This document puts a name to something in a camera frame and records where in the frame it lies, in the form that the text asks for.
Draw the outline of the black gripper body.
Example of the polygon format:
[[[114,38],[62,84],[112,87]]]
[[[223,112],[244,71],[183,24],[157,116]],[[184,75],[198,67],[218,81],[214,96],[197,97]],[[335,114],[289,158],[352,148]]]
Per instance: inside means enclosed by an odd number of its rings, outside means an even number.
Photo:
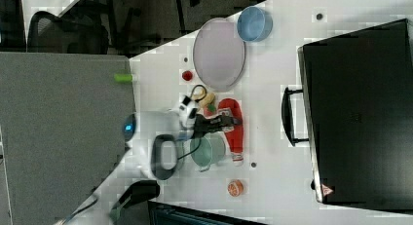
[[[242,120],[226,115],[218,115],[209,119],[198,114],[195,119],[194,137],[201,138],[208,133],[223,131],[224,128],[232,128],[242,123]]]

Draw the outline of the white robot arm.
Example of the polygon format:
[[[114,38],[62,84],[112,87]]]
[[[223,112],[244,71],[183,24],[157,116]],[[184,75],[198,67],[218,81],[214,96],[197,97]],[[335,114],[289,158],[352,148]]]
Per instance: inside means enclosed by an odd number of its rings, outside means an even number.
[[[243,123],[231,115],[216,115],[207,118],[197,112],[180,115],[175,111],[149,111],[133,113],[124,125],[124,136],[129,150],[118,166],[109,174],[96,193],[103,203],[103,210],[115,221],[118,207],[131,194],[131,189],[140,182],[167,180],[176,168],[167,169],[162,160],[164,145],[169,142],[177,148],[180,142],[194,140],[197,146],[209,133],[238,127]]]

